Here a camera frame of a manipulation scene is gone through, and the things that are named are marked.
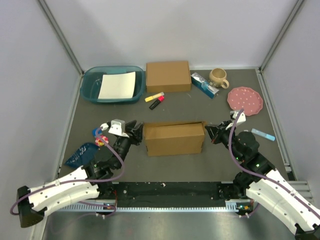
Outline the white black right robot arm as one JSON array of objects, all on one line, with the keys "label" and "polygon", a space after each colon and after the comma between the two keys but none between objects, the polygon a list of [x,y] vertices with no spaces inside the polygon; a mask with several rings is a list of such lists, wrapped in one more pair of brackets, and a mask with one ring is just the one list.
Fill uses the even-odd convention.
[{"label": "white black right robot arm", "polygon": [[231,150],[231,157],[241,169],[232,187],[220,191],[221,197],[226,200],[249,198],[277,217],[295,239],[318,240],[320,210],[304,199],[259,152],[260,144],[251,132],[235,134],[231,132],[231,123],[228,120],[205,126],[211,142]]}]

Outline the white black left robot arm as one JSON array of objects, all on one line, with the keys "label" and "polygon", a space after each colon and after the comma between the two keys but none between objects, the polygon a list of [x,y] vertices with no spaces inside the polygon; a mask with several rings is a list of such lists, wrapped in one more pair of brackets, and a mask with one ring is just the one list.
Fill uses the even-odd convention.
[{"label": "white black left robot arm", "polygon": [[103,123],[95,136],[103,143],[88,163],[71,173],[43,184],[17,190],[17,208],[20,227],[28,228],[40,223],[45,217],[85,200],[109,198],[114,191],[115,170],[124,169],[124,160],[132,145],[138,146],[143,139],[142,122],[124,122],[114,119]]}]

